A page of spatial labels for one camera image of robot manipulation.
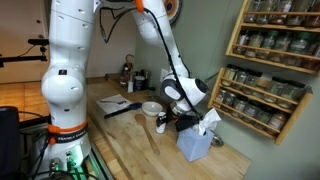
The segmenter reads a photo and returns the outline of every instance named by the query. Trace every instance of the tissue box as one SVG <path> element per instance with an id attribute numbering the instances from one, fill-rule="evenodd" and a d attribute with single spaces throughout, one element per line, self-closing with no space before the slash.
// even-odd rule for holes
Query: tissue box
<path id="1" fill-rule="evenodd" d="M 208 154 L 213 133 L 206 130 L 206 135 L 201 136 L 191 128 L 179 132 L 177 146 L 180 151 L 191 162 L 205 157 Z"/>

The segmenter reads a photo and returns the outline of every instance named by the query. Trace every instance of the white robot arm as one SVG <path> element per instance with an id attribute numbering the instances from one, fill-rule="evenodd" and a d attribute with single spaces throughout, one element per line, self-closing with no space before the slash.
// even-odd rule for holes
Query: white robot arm
<path id="1" fill-rule="evenodd" d="M 49 145 L 45 151 L 41 152 L 40 146 L 33 153 L 34 159 L 43 156 L 40 170 L 56 169 L 50 167 L 52 162 L 62 170 L 79 167 L 91 149 L 86 130 L 85 71 L 95 12 L 102 7 L 132 9 L 143 39 L 165 50 L 172 74 L 166 77 L 163 90 L 175 100 L 173 109 L 178 111 L 173 113 L 190 111 L 205 96 L 205 85 L 189 78 L 180 58 L 162 0 L 53 0 L 50 66 L 42 79 L 42 92 L 51 113 L 49 137 L 42 143 Z"/>

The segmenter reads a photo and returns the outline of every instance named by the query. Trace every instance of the spice rack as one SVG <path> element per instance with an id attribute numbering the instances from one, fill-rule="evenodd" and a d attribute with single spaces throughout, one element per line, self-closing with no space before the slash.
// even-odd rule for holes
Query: spice rack
<path id="1" fill-rule="evenodd" d="M 286 25 L 273 25 L 273 24 L 255 24 L 255 23 L 245 23 L 243 21 L 244 16 L 246 14 L 267 14 L 267 15 L 301 15 L 301 16 L 320 16 L 320 12 L 248 12 L 247 9 L 249 7 L 250 0 L 244 0 L 242 7 L 240 9 L 240 14 L 238 16 L 238 19 L 236 21 L 233 33 L 231 35 L 227 50 L 226 50 L 226 55 L 228 56 L 233 56 L 237 57 L 240 59 L 248 60 L 248 61 L 254 61 L 262 64 L 267 64 L 271 66 L 276 66 L 276 67 L 281 67 L 285 69 L 290 69 L 294 71 L 299 71 L 302 73 L 307 73 L 307 74 L 312 74 L 316 76 L 320 76 L 319 71 L 315 70 L 310 70 L 302 67 L 295 67 L 295 66 L 288 66 L 282 63 L 278 62 L 272 62 L 264 59 L 259 59 L 259 58 L 250 58 L 246 57 L 244 55 L 240 54 L 235 54 L 233 53 L 233 49 L 236 47 L 242 47 L 242 48 L 247 48 L 247 49 L 254 49 L 254 50 L 265 50 L 269 51 L 272 53 L 277 53 L 281 55 L 291 55 L 291 56 L 296 56 L 296 57 L 301 57 L 305 59 L 310 59 L 310 60 L 315 60 L 320 62 L 319 57 L 315 56 L 308 56 L 308 55 L 302 55 L 302 54 L 296 54 L 296 53 L 290 53 L 290 52 L 284 52 L 284 51 L 277 51 L 277 50 L 272 50 L 272 49 L 265 49 L 265 48 L 257 48 L 257 47 L 251 47 L 251 46 L 240 46 L 237 44 L 237 40 L 240 34 L 241 30 L 286 30 L 286 31 L 304 31 L 304 32 L 311 32 L 311 33 L 320 33 L 320 28 L 310 28 L 310 27 L 303 27 L 303 26 L 286 26 Z"/>
<path id="2" fill-rule="evenodd" d="M 224 72 L 225 72 L 225 67 L 222 67 L 220 68 L 219 70 L 219 74 L 218 74 L 218 77 L 217 77 L 217 81 L 213 87 L 213 90 L 212 90 L 212 93 L 211 93 L 211 98 L 208 102 L 208 108 L 215 108 L 218 112 L 222 113 L 223 115 L 229 117 L 230 119 L 234 120 L 234 121 L 237 121 L 238 123 L 248 127 L 249 129 L 252 129 L 254 131 L 256 131 L 257 133 L 260 133 L 270 139 L 273 139 L 275 141 L 275 144 L 276 145 L 280 145 L 281 142 L 283 141 L 283 139 L 286 137 L 286 135 L 289 133 L 290 129 L 292 128 L 292 126 L 294 125 L 294 123 L 297 121 L 298 117 L 300 116 L 301 112 L 303 111 L 303 109 L 306 107 L 306 105 L 308 104 L 308 102 L 310 101 L 310 99 L 312 98 L 312 90 L 311 88 L 307 88 L 306 90 L 306 93 L 303 95 L 303 97 L 301 98 L 301 100 L 299 102 L 295 102 L 295 101 L 292 101 L 292 100 L 288 100 L 288 99 L 285 99 L 283 97 L 280 97 L 280 96 L 277 96 L 277 95 L 274 95 L 274 94 L 271 94 L 271 93 L 268 93 L 268 92 L 265 92 L 263 90 L 260 90 L 258 88 L 255 88 L 255 87 L 251 87 L 251 86 L 247 86 L 245 84 L 242 84 L 242 83 L 238 83 L 236 81 L 231 81 L 231 80 L 228 80 L 226 78 L 223 78 L 223 75 L 224 75 Z M 275 97 L 277 99 L 281 99 L 281 100 L 284 100 L 286 102 L 289 102 L 291 104 L 293 104 L 293 108 L 292 109 L 285 109 L 285 108 L 282 108 L 274 103 L 268 103 L 266 101 L 264 101 L 263 99 L 261 98 L 258 98 L 256 96 L 253 96 L 253 95 L 247 95 L 247 94 L 244 94 L 242 91 L 240 90 L 236 90 L 230 86 L 225 86 L 221 83 L 221 81 L 228 81 L 230 83 L 234 83 L 234 84 L 237 84 L 237 85 L 241 85 L 242 87 L 246 87 L 246 88 L 249 88 L 250 90 L 252 91 L 255 91 L 255 92 L 260 92 L 260 93 L 263 93 L 263 94 L 267 94 L 268 96 L 272 96 L 272 97 Z M 259 82 L 258 82 L 258 85 L 259 86 L 263 86 L 263 87 L 267 87 L 268 86 L 268 83 L 269 81 L 266 81 L 266 80 L 263 80 L 263 79 L 260 79 Z M 255 100 L 255 101 L 258 101 L 259 103 L 261 104 L 264 104 L 266 106 L 269 106 L 269 107 L 272 107 L 274 109 L 278 109 L 278 110 L 281 110 L 287 114 L 289 114 L 289 117 L 288 117 L 288 120 L 287 122 L 285 123 L 285 125 L 283 126 L 283 128 L 281 130 L 278 130 L 278 129 L 275 129 L 265 123 L 262 123 L 260 121 L 258 121 L 257 119 L 255 118 L 252 118 L 246 114 L 244 114 L 243 112 L 240 112 L 240 111 L 237 111 L 236 109 L 230 107 L 230 106 L 227 106 L 225 104 L 222 104 L 221 102 L 218 102 L 216 101 L 216 98 L 217 98 L 217 95 L 218 95 L 218 92 L 219 90 L 223 88 L 229 92 L 233 92 L 237 95 L 242 95 L 242 96 L 246 96 L 248 97 L 249 99 L 251 100 Z M 255 122 L 255 123 L 258 123 L 260 125 L 262 125 L 263 127 L 265 127 L 266 129 L 268 130 L 271 130 L 274 134 L 269 134 L 267 133 L 266 131 L 264 130 L 260 130 L 260 129 L 257 129 L 256 127 L 254 127 L 252 124 L 249 124 L 249 123 L 246 123 L 244 122 L 242 119 L 240 118 L 236 118 L 234 116 L 232 116 L 229 112 L 226 112 L 226 111 L 223 111 L 221 109 L 221 107 L 224 107 L 226 109 L 228 109 L 229 111 L 233 111 L 233 112 L 236 112 L 240 115 L 242 115 L 243 117 L 246 117 L 248 119 L 250 119 L 251 121 Z"/>

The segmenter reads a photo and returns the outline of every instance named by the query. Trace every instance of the white bowl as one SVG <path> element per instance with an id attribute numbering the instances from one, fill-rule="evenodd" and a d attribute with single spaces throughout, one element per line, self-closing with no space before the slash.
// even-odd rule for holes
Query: white bowl
<path id="1" fill-rule="evenodd" d="M 148 116 L 158 116 L 162 111 L 162 106 L 159 103 L 148 101 L 142 104 L 142 111 Z"/>

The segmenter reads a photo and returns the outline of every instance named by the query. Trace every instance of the spice jar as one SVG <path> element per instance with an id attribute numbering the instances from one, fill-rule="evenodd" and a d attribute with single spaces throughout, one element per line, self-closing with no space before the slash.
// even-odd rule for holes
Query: spice jar
<path id="1" fill-rule="evenodd" d="M 254 70 L 248 70 L 248 77 L 245 80 L 244 84 L 251 86 L 251 87 L 255 87 L 260 79 L 262 75 L 262 72 L 260 71 L 254 71 Z M 252 94 L 252 90 L 246 87 L 242 88 L 242 92 L 245 94 Z"/>
<path id="2" fill-rule="evenodd" d="M 275 3 L 278 0 L 264 0 L 261 1 L 259 12 L 270 12 L 273 10 Z M 257 17 L 256 23 L 257 24 L 268 24 L 269 22 L 269 15 L 267 14 L 260 14 Z"/>
<path id="3" fill-rule="evenodd" d="M 248 45 L 249 40 L 250 40 L 250 31 L 246 30 L 246 31 L 241 31 L 237 44 L 238 45 Z M 233 50 L 233 53 L 235 54 L 241 54 L 243 55 L 245 53 L 246 49 L 243 47 L 235 47 Z"/>
<path id="4" fill-rule="evenodd" d="M 222 101 L 225 98 L 227 93 L 228 93 L 228 91 L 226 91 L 224 89 L 220 89 L 215 101 L 219 102 L 219 103 L 222 103 Z M 218 104 L 218 103 L 214 103 L 213 105 L 218 107 L 218 108 L 220 108 L 220 104 Z"/>
<path id="5" fill-rule="evenodd" d="M 278 37 L 279 32 L 275 31 L 275 30 L 270 30 L 268 31 L 268 34 L 266 35 L 266 37 L 264 38 L 262 44 L 261 44 L 261 48 L 265 48 L 265 49 L 271 49 L 273 48 L 275 42 L 276 42 L 276 38 Z M 257 58 L 260 59 L 267 59 L 267 56 L 269 55 L 269 51 L 263 51 L 263 50 L 259 50 L 257 52 Z"/>
<path id="6" fill-rule="evenodd" d="M 284 35 L 281 35 L 277 39 L 273 49 L 277 51 L 286 51 L 289 47 L 289 44 L 291 43 L 291 40 L 292 40 L 291 36 L 292 36 L 292 32 L 286 32 Z M 268 57 L 270 61 L 278 62 L 278 63 L 282 63 L 282 58 L 283 58 L 283 55 L 278 53 L 270 53 Z"/>
<path id="7" fill-rule="evenodd" d="M 256 85 L 256 89 L 259 89 L 261 91 L 265 91 L 266 88 L 260 85 Z M 258 91 L 253 91 L 252 95 L 257 97 L 257 98 L 262 98 L 263 97 L 263 93 L 262 92 L 258 92 Z"/>
<path id="8" fill-rule="evenodd" d="M 243 68 L 239 68 L 235 77 L 234 77 L 234 81 L 236 81 L 238 83 L 244 83 L 244 81 L 247 79 L 247 76 L 248 76 L 247 70 L 245 70 Z M 231 87 L 234 89 L 240 90 L 242 86 L 239 84 L 232 83 Z"/>
<path id="9" fill-rule="evenodd" d="M 248 100 L 249 100 L 249 99 L 248 99 L 247 97 L 239 95 L 239 96 L 235 99 L 235 101 L 234 101 L 234 103 L 233 103 L 233 108 L 234 108 L 235 110 L 237 110 L 237 111 L 242 112 L 243 109 L 244 109 L 244 107 L 246 106 Z M 240 117 L 241 117 L 241 114 L 239 114 L 239 113 L 237 113 L 237 112 L 234 112 L 234 111 L 231 112 L 231 115 L 232 115 L 233 117 L 237 117 L 237 118 L 240 118 Z"/>
<path id="10" fill-rule="evenodd" d="M 313 0 L 296 0 L 292 6 L 291 12 L 307 12 Z M 300 26 L 304 16 L 291 15 L 286 21 L 288 26 Z"/>
<path id="11" fill-rule="evenodd" d="M 226 94 L 225 98 L 223 99 L 222 104 L 232 107 L 235 98 L 236 98 L 236 94 L 234 94 L 232 92 L 228 92 Z M 229 110 L 223 106 L 221 107 L 221 109 L 226 112 L 229 112 Z"/>
<path id="12" fill-rule="evenodd" d="M 299 101 L 304 94 L 304 91 L 304 84 L 296 81 L 288 81 L 280 96 L 289 100 Z M 292 107 L 290 102 L 281 99 L 278 99 L 277 104 L 286 109 L 290 109 Z"/>
<path id="13" fill-rule="evenodd" d="M 252 0 L 248 7 L 249 12 L 257 12 L 260 8 L 261 0 Z M 244 22 L 254 23 L 256 22 L 257 16 L 255 14 L 246 14 L 244 17 Z"/>
<path id="14" fill-rule="evenodd" d="M 271 119 L 273 115 L 273 108 L 269 107 L 269 106 L 261 106 L 260 110 L 258 111 L 257 115 L 255 116 L 255 118 L 264 123 L 264 124 L 268 124 L 269 120 Z M 260 123 L 253 123 L 253 126 L 258 128 L 258 129 L 265 129 L 265 126 L 261 125 Z"/>
<path id="15" fill-rule="evenodd" d="M 282 93 L 284 87 L 286 86 L 286 83 L 287 81 L 285 79 L 272 77 L 272 80 L 269 83 L 266 92 L 279 96 Z M 276 97 L 267 94 L 264 95 L 263 99 L 269 103 L 275 103 L 277 101 Z"/>
<path id="16" fill-rule="evenodd" d="M 274 129 L 281 130 L 284 124 L 287 121 L 287 115 L 286 113 L 282 111 L 277 111 L 273 116 L 271 117 L 270 121 L 268 122 L 268 125 Z M 268 129 L 267 133 L 274 135 L 275 133 Z"/>
<path id="17" fill-rule="evenodd" d="M 308 32 L 299 32 L 296 37 L 291 42 L 288 52 L 302 54 L 303 50 L 308 46 L 308 41 L 311 37 L 311 34 Z M 288 66 L 297 66 L 301 65 L 302 58 L 297 56 L 284 56 L 284 64 Z"/>
<path id="18" fill-rule="evenodd" d="M 320 0 L 315 1 L 311 12 L 320 12 Z M 307 16 L 304 25 L 308 27 L 320 27 L 320 16 Z"/>
<path id="19" fill-rule="evenodd" d="M 239 68 L 238 66 L 235 66 L 233 64 L 228 64 L 226 67 L 226 70 L 224 71 L 223 78 L 232 81 L 236 72 L 238 71 L 238 68 Z M 231 82 L 227 80 L 222 80 L 221 84 L 224 86 L 230 86 Z"/>
<path id="20" fill-rule="evenodd" d="M 262 33 L 259 31 L 255 34 L 253 34 L 250 37 L 250 41 L 248 46 L 252 46 L 252 47 L 260 47 L 261 43 L 263 41 L 263 35 Z M 246 57 L 256 57 L 256 50 L 254 49 L 246 49 L 246 52 L 244 54 Z"/>
<path id="21" fill-rule="evenodd" d="M 249 100 L 246 107 L 243 109 L 243 113 L 254 118 L 259 111 L 260 103 L 258 101 Z M 241 118 L 246 123 L 252 123 L 252 120 L 243 116 Z"/>
<path id="22" fill-rule="evenodd" d="M 292 6 L 293 0 L 280 0 L 274 8 L 274 12 L 289 12 Z M 284 24 L 287 15 L 273 15 L 270 18 L 270 24 Z"/>

